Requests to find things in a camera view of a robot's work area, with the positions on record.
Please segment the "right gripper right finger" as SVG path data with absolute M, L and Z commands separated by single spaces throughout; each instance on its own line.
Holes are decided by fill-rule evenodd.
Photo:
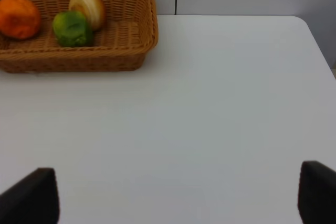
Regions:
M 301 165 L 298 210 L 304 224 L 335 224 L 335 171 L 318 161 Z

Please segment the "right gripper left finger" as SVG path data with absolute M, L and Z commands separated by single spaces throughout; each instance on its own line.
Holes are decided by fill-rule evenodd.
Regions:
M 1 223 L 58 223 L 59 217 L 53 168 L 38 168 L 1 193 Z

